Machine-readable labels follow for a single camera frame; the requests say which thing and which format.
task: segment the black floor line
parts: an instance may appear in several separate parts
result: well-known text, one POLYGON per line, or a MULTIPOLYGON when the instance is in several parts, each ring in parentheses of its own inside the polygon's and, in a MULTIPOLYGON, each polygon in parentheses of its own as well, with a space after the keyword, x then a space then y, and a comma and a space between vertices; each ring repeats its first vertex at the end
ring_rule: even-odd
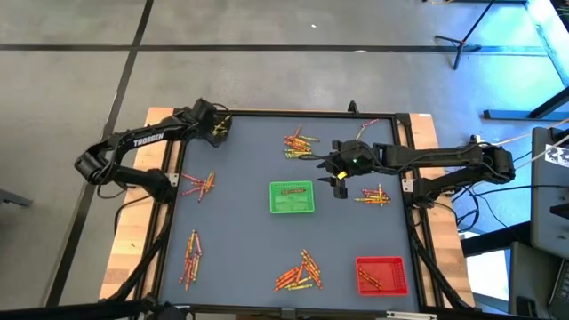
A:
MULTIPOLYGON (((358 44, 0 44, 0 51, 40 52, 456 52, 452 45, 358 45, 358 44)), ((464 52, 545 55, 540 46, 467 45, 464 52)))
POLYGON ((0 51, 41 52, 125 52, 130 44, 0 44, 0 51))
MULTIPOLYGON (((148 24, 148 17, 152 11, 153 4, 154 0, 147 0, 144 6, 144 11, 142 12, 142 16, 140 17, 139 27, 137 28, 136 35, 132 41, 132 46, 140 45, 142 37, 144 36, 144 30, 148 24)), ((101 137, 102 139, 108 137, 109 134, 115 130, 116 120, 123 104, 124 95, 126 94, 126 88, 131 78, 131 73, 132 69, 134 68, 134 62, 136 61, 137 54, 138 51, 130 51, 128 57, 126 58, 123 74, 121 75, 118 87, 116 88, 115 99, 113 100, 113 105, 108 114, 107 122, 103 128, 101 137)), ((49 288, 49 294, 45 301, 46 307, 55 307, 60 304, 61 295, 65 289, 65 283, 68 279, 69 270, 73 264, 73 258, 75 256, 77 246, 79 245, 79 240, 81 238, 81 233, 83 232, 89 208, 91 207, 91 202, 95 193, 94 191, 94 186, 87 185, 84 188, 84 192, 82 192, 82 194, 79 196, 78 206, 73 213, 72 227, 69 232, 67 242, 65 243, 65 249, 61 255, 59 266, 57 267, 57 271, 54 274, 53 280, 48 283, 51 288, 49 288)))
MULTIPOLYGON (((452 45, 143 44, 142 52, 456 52, 452 45)), ((467 45, 464 52, 545 54, 540 46, 467 45)))

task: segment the white cable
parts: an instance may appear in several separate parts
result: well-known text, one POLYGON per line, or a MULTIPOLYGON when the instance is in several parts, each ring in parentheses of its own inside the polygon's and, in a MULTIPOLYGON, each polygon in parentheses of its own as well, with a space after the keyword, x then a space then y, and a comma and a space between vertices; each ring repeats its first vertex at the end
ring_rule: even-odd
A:
MULTIPOLYGON (((555 128, 555 127, 557 127, 557 126, 559 126, 559 125, 561 125, 561 124, 566 123, 567 121, 569 121, 569 118, 566 118, 565 120, 563 120, 563 121, 561 121, 561 122, 559 122, 559 123, 553 124, 553 125, 547 127, 547 129, 555 128)), ((532 134, 531 132, 528 132, 528 133, 522 134, 521 136, 516 137, 516 138, 511 138, 511 139, 507 139, 507 140, 504 140, 504 141, 500 141, 500 142, 493 143, 493 145, 494 145, 494 146, 501 146, 501 145, 506 144, 506 143, 509 143, 509 142, 511 142, 511 141, 515 141, 515 140, 518 140, 518 139, 522 139, 522 138, 527 137, 528 135, 531 135, 531 134, 532 134)))
POLYGON ((560 141, 556 142, 556 144, 554 144, 553 146, 550 146, 549 148, 545 148, 545 150, 543 150, 543 152, 541 152, 539 155, 534 156, 530 161, 526 162, 525 164, 521 164, 520 166, 518 166, 516 168, 516 170, 519 170, 521 168, 523 168, 524 166, 532 163, 533 161, 539 159, 540 157, 542 157, 543 155, 545 155, 548 151, 550 151, 552 148, 557 147, 558 145, 562 144, 563 142, 565 142, 566 140, 569 140, 569 134, 566 135, 563 139, 561 139, 560 141))

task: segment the black cable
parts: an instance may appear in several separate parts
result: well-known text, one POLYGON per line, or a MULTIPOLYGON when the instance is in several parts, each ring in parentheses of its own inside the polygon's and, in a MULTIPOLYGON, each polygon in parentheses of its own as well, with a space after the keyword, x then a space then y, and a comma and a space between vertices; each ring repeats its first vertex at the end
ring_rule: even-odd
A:
POLYGON ((510 188, 499 188, 495 190, 486 191, 480 194, 476 194, 476 196, 485 196, 494 192, 501 192, 501 191, 508 191, 508 190, 516 190, 520 188, 564 188, 569 189, 569 186, 561 186, 561 185, 527 185, 527 186, 519 186, 519 187, 510 187, 510 188))
POLYGON ((486 168, 488 168, 488 170, 490 170, 491 173, 493 173, 494 175, 504 179, 504 180, 511 180, 510 177, 506 177, 505 175, 499 174, 497 173, 489 164, 483 162, 481 163, 483 166, 485 166, 486 168))
POLYGON ((97 196, 98 196, 99 198, 101 198, 101 199, 114 199, 114 198, 116 198, 116 197, 122 195, 122 194, 126 191, 125 189, 122 189, 122 190, 120 190, 118 193, 116 193, 116 194, 113 195, 113 196, 104 196, 104 195, 102 195, 102 194, 100 193, 100 189, 101 189, 101 188, 102 188, 102 185, 101 185, 101 184, 98 184, 98 185, 97 185, 97 196))
POLYGON ((147 199, 147 198, 150 198, 150 195, 143 196, 143 197, 140 197, 140 198, 138 198, 138 199, 134 199, 134 200, 129 201, 129 202, 127 202, 126 204, 123 204, 123 205, 121 205, 120 207, 118 207, 118 210, 116 210, 116 213, 115 213, 115 233, 116 233, 116 230, 118 229, 118 218, 120 217, 121 211, 122 211, 126 206, 129 206, 129 205, 131 205, 131 204, 136 204, 137 202, 142 201, 142 200, 147 199))
POLYGON ((450 205, 446 205, 446 204, 441 204, 439 202, 435 202, 436 205, 440 205, 446 209, 448 209, 450 212, 452 212, 454 214, 454 220, 458 220, 459 216, 458 214, 456 214, 456 211, 450 206, 450 205))
POLYGON ((500 219, 498 219, 498 217, 496 217, 496 215, 494 214, 494 211, 492 210, 492 207, 490 206, 490 203, 488 203, 488 200, 486 200, 485 197, 474 194, 473 197, 480 197, 482 200, 484 200, 486 202, 486 205, 488 206, 488 209, 490 209, 490 213, 492 214, 492 216, 496 219, 496 221, 500 222, 500 224, 506 228, 507 230, 509 230, 509 232, 512 233, 512 235, 514 235, 514 237, 517 239, 517 241, 521 242, 520 238, 516 235, 516 233, 510 229, 508 226, 506 226, 506 224, 504 222, 502 222, 500 219))
POLYGON ((419 210, 419 221, 417 223, 415 223, 414 227, 417 228, 422 222, 423 222, 423 214, 422 214, 422 210, 419 210))
POLYGON ((470 212, 466 213, 465 215, 463 215, 462 217, 460 217, 458 219, 458 223, 457 223, 457 227, 464 221, 464 219, 466 219, 468 216, 474 214, 474 219, 472 219, 472 222, 470 223, 470 225, 468 227, 459 229, 459 232, 467 232, 470 231, 478 222, 478 219, 480 219, 480 203, 478 202, 478 200, 475 197, 472 197, 472 201, 474 201, 474 205, 476 206, 476 209, 471 210, 470 212))
POLYGON ((525 157, 527 157, 527 156, 529 156, 529 155, 531 155, 531 154, 532 154, 532 151, 530 151, 530 152, 526 153, 526 154, 525 154, 525 155, 523 155, 523 156, 519 156, 519 157, 517 157, 517 158, 516 158, 516 159, 514 159, 514 161, 512 161, 512 162, 516 162, 517 160, 519 160, 519 159, 523 159, 523 158, 525 158, 525 157))
POLYGON ((222 107, 222 108, 226 109, 227 111, 229 111, 229 109, 228 109, 227 107, 225 107, 224 105, 222 105, 222 104, 220 104, 220 103, 212 103, 212 104, 213 104, 214 106, 222 107))
POLYGON ((462 195, 464 195, 465 193, 467 193, 467 192, 470 190, 470 188, 472 188, 472 187, 474 187, 473 184, 471 184, 471 185, 469 185, 468 187, 464 188, 464 189, 462 190, 462 192, 461 192, 459 195, 457 195, 453 200, 451 200, 451 202, 454 203, 454 202, 455 202, 456 200, 458 200, 462 195))

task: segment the cable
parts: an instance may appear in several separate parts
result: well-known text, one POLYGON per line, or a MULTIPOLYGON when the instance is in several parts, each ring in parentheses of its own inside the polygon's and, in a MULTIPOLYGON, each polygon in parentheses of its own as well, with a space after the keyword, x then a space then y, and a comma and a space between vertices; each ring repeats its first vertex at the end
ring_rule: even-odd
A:
POLYGON ((441 204, 439 202, 435 202, 436 205, 440 205, 446 209, 448 209, 450 212, 452 212, 454 214, 454 220, 458 220, 459 216, 458 214, 456 214, 456 211, 450 206, 450 205, 446 205, 446 204, 441 204))
POLYGON ((501 191, 508 191, 508 190, 516 190, 520 188, 564 188, 569 189, 569 186, 561 186, 561 185, 527 185, 527 186, 519 186, 519 187, 510 187, 510 188, 499 188, 490 191, 486 191, 480 194, 475 194, 476 196, 485 196, 494 192, 501 192, 501 191))
POLYGON ((100 189, 101 189, 101 188, 102 188, 102 185, 101 185, 101 184, 98 184, 98 185, 97 185, 97 196, 98 196, 99 198, 101 198, 101 199, 114 199, 114 198, 116 198, 116 197, 122 195, 122 194, 125 192, 125 189, 122 189, 122 190, 120 190, 118 193, 116 193, 116 194, 113 195, 113 196, 104 196, 104 195, 102 195, 102 194, 100 193, 100 189))
POLYGON ((539 155, 534 156, 530 161, 526 162, 525 164, 522 164, 520 166, 518 166, 516 168, 516 170, 521 169, 523 167, 525 167, 526 165, 532 163, 533 161, 539 159, 541 156, 545 155, 546 153, 548 153, 548 151, 550 151, 551 149, 557 147, 558 145, 562 144, 563 142, 565 142, 566 140, 569 140, 569 135, 564 136, 563 139, 559 140, 558 142, 556 142, 553 146, 550 146, 549 148, 546 148, 545 150, 543 150, 543 152, 541 152, 539 155))
POLYGON ((531 155, 531 154, 532 154, 532 151, 530 151, 530 152, 526 153, 526 154, 525 154, 525 155, 523 155, 523 156, 519 156, 519 157, 517 157, 517 158, 516 158, 516 159, 514 159, 514 161, 512 161, 512 162, 513 162, 513 163, 515 163, 517 160, 519 160, 519 159, 523 159, 523 158, 525 158, 525 157, 527 157, 527 156, 529 156, 529 155, 531 155))
POLYGON ((222 107, 222 108, 226 109, 226 111, 229 111, 229 109, 228 109, 227 107, 225 107, 224 105, 222 105, 222 104, 220 104, 220 103, 212 103, 212 104, 213 104, 214 106, 217 106, 217 107, 222 107))
POLYGON ((118 218, 120 217, 121 211, 122 211, 126 206, 129 206, 129 205, 131 205, 131 204, 136 204, 137 202, 142 201, 142 200, 147 199, 147 198, 150 198, 150 195, 143 196, 143 197, 140 197, 140 198, 138 198, 138 199, 134 199, 134 200, 129 201, 129 202, 127 202, 126 204, 123 204, 123 205, 121 205, 120 207, 118 207, 118 210, 116 210, 116 213, 115 213, 115 234, 116 234, 116 230, 117 230, 117 228, 118 228, 118 218))
POLYGON ((423 222, 423 214, 422 214, 422 210, 419 210, 419 221, 417 221, 417 223, 415 223, 414 227, 417 228, 422 222, 423 222))
MULTIPOLYGON (((473 195, 473 191, 471 189, 474 189, 474 186, 471 186, 471 188, 469 188, 468 192, 469 194, 473 195)), ((474 214, 474 219, 472 220, 472 222, 470 223, 470 225, 468 227, 459 229, 459 232, 467 232, 470 231, 478 222, 478 219, 480 218, 480 203, 478 202, 478 199, 476 199, 474 196, 472 197, 472 201, 474 202, 474 205, 476 206, 476 209, 471 210, 470 212, 468 212, 467 214, 463 215, 462 217, 460 217, 458 219, 458 223, 456 224, 457 227, 464 221, 464 219, 466 219, 468 216, 474 214)))
POLYGON ((488 206, 488 209, 490 210, 490 213, 491 213, 492 216, 496 219, 496 221, 500 222, 500 224, 501 224, 504 228, 506 228, 507 230, 509 230, 509 232, 511 232, 512 235, 514 235, 514 237, 517 239, 517 241, 520 241, 520 242, 521 242, 520 238, 516 235, 516 233, 515 233, 512 229, 510 229, 508 226, 506 226, 506 224, 505 224, 504 222, 502 222, 500 219, 498 219, 498 217, 496 217, 496 215, 494 214, 494 211, 492 210, 492 207, 490 206, 490 203, 488 203, 488 200, 486 200, 485 197, 480 196, 480 195, 477 195, 477 194, 474 194, 473 197, 480 197, 482 200, 484 200, 484 201, 486 202, 486 205, 488 206))
MULTIPOLYGON (((565 120, 563 120, 563 121, 561 121, 561 122, 558 122, 558 123, 556 123, 556 124, 553 124, 553 125, 547 127, 547 129, 555 128, 555 127, 557 127, 557 126, 559 126, 559 125, 561 125, 561 124, 566 123, 567 121, 569 121, 569 118, 566 118, 565 120)), ((506 143, 509 143, 509 142, 512 142, 512 141, 515 141, 515 140, 518 140, 518 139, 522 139, 522 138, 527 137, 528 135, 531 135, 531 134, 532 134, 532 132, 524 133, 524 134, 522 134, 522 135, 520 135, 520 136, 517 136, 517 137, 515 137, 515 138, 511 138, 511 139, 507 139, 507 140, 504 140, 504 141, 500 141, 500 142, 493 143, 493 145, 494 145, 494 146, 501 146, 501 145, 503 145, 503 144, 506 144, 506 143)))
POLYGON ((451 200, 452 203, 454 203, 456 200, 458 200, 462 195, 464 195, 465 193, 467 193, 467 191, 469 191, 471 188, 473 188, 475 185, 470 184, 468 187, 464 188, 464 190, 462 190, 462 192, 457 195, 453 200, 451 200))

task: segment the table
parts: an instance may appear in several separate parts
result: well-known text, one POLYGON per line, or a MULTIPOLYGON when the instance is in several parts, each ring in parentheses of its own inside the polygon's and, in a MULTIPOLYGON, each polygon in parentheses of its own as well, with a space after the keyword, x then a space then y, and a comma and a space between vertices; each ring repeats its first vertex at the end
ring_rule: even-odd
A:
MULTIPOLYGON (((155 124, 164 117, 171 115, 173 108, 151 108, 147 114, 146 124, 155 124)), ((430 115, 410 115, 413 139, 416 148, 437 148, 437 138, 430 115)), ((177 163, 177 153, 180 143, 172 144, 172 156, 168 160, 168 172, 173 172, 177 163)), ((134 162, 134 168, 147 170, 161 167, 164 161, 165 142, 158 142, 138 149, 134 162)), ((435 178, 444 174, 442 168, 421 169, 421 177, 435 178)), ((131 201, 144 196, 141 188, 129 190, 125 201, 131 201)), ((450 204, 448 198, 441 197, 439 202, 450 204)), ((105 298, 115 292, 120 284, 132 272, 143 252, 146 241, 148 226, 150 225, 153 202, 142 201, 133 206, 126 207, 118 223, 115 241, 111 249, 107 272, 100 291, 100 297, 105 298)), ((160 228, 166 211, 166 206, 159 208, 158 227, 160 228)), ((466 263, 462 255, 460 239, 454 225, 454 216, 447 209, 436 207, 429 210, 429 225, 434 245, 437 265, 448 279, 453 288, 469 304, 474 305, 472 293, 469 287, 466 263)), ((156 259, 148 269, 146 281, 142 292, 149 292, 152 288, 154 272, 156 271, 156 259)), ((435 294, 427 269, 422 266, 421 275, 424 282, 426 304, 435 305, 435 294)))

